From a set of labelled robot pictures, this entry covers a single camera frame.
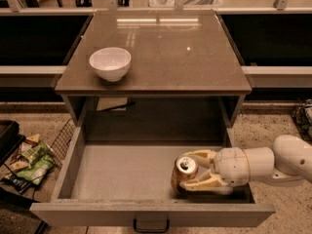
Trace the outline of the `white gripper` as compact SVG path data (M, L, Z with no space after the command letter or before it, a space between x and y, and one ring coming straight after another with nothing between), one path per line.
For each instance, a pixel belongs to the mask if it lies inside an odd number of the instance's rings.
M249 182L250 168L247 156L238 147L223 148L217 153L210 149L183 153L196 160L200 167L208 169L214 163L218 175L204 172L202 175L182 181L179 186L188 192L208 192L219 195L233 193L233 188Z

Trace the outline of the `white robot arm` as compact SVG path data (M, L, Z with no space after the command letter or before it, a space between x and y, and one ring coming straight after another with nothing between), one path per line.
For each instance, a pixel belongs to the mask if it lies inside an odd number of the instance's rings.
M254 180L272 186L312 182L312 146L299 137L282 135L271 147L187 152L175 160L172 188L179 193L228 195Z

